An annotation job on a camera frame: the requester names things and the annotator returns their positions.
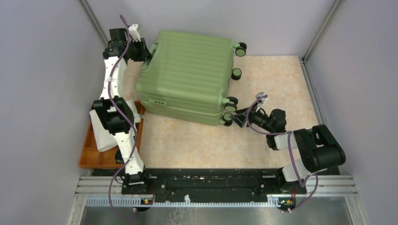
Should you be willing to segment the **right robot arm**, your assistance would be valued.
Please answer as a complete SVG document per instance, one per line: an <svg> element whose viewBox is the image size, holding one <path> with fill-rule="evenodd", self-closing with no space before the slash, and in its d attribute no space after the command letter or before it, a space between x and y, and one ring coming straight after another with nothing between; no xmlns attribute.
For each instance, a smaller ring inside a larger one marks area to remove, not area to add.
<svg viewBox="0 0 398 225"><path fill-rule="evenodd" d="M264 130L267 145L274 151L298 149L300 159L291 159L290 165L276 172L275 187L281 193L288 193L294 185L303 183L313 173L345 163L342 147L324 124L309 129L299 129L288 134L286 112L274 109L267 115L263 109L241 109L232 116L232 121L240 127L256 125Z"/></svg>

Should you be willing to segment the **green suitcase blue lining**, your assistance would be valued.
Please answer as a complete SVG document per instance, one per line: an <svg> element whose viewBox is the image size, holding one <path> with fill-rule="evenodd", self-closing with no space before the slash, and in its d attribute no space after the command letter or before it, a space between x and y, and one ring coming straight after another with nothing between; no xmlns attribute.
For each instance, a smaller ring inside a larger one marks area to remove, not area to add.
<svg viewBox="0 0 398 225"><path fill-rule="evenodd" d="M238 99L228 96L229 82L242 76L234 57L246 51L246 43L230 38L163 30L136 81L140 103L152 114L230 126Z"/></svg>

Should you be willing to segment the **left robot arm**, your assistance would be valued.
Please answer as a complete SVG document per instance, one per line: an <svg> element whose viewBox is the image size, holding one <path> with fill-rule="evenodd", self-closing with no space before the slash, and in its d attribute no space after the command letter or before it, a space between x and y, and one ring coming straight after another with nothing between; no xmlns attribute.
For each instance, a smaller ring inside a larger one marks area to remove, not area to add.
<svg viewBox="0 0 398 225"><path fill-rule="evenodd" d="M137 148L135 113L123 98L123 80L128 60L145 61L149 51L145 41L133 37L133 27L110 29L110 41L103 52L105 77L102 93L93 102L102 127L115 139L124 163L123 194L144 194L151 182Z"/></svg>

